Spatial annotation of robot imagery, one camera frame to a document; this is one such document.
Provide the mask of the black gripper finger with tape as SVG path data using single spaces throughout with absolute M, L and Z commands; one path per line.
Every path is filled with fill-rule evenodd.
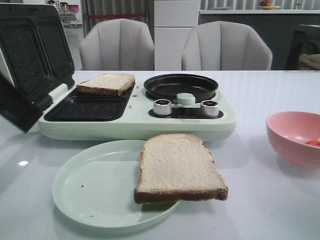
M 0 114 L 25 133 L 43 115 L 40 108 L 20 94 L 2 74 L 0 74 Z

